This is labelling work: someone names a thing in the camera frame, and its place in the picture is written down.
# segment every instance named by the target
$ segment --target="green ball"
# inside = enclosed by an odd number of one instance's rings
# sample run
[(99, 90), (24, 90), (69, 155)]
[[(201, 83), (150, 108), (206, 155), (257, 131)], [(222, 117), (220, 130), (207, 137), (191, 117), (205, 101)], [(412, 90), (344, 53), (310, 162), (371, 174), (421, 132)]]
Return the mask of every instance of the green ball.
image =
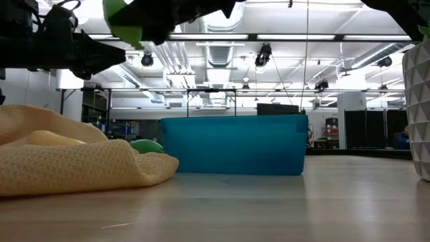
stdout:
[(136, 140), (130, 142), (130, 146), (139, 151), (139, 154), (146, 154), (149, 152), (164, 153), (164, 148), (157, 142), (152, 140)]

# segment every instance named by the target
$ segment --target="blue plastic bin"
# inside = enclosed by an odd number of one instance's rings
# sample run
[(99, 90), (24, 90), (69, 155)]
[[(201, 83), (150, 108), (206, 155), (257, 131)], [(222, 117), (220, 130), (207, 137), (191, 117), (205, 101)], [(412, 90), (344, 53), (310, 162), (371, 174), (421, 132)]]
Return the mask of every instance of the blue plastic bin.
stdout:
[(178, 172), (300, 175), (308, 116), (165, 118), (165, 152)]

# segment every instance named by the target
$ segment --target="white textured vase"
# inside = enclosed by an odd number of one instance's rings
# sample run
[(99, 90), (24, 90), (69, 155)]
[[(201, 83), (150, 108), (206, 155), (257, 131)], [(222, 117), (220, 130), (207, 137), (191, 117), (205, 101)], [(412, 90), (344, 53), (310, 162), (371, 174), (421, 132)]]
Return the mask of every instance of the white textured vase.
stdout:
[(403, 75), (415, 169), (430, 181), (430, 41), (404, 55)]

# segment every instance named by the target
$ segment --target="wooden floor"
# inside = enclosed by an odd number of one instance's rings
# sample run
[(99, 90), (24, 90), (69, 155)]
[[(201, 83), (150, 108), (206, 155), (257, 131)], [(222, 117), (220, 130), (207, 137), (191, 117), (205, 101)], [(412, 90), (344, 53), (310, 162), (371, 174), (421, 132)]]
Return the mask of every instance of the wooden floor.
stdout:
[(0, 241), (430, 241), (410, 161), (308, 157), (300, 177), (177, 174), (159, 186), (0, 200)]

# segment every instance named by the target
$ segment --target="yellow knit fabric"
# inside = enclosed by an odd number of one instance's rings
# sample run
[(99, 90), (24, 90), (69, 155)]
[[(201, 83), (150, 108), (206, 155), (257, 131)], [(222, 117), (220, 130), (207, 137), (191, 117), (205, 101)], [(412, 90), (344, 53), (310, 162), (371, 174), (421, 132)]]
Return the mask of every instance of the yellow knit fabric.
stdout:
[[(35, 130), (87, 144), (2, 146)], [(138, 155), (126, 141), (108, 140), (95, 127), (50, 110), (0, 106), (0, 196), (152, 186), (173, 176), (178, 165), (178, 160), (168, 155)]]

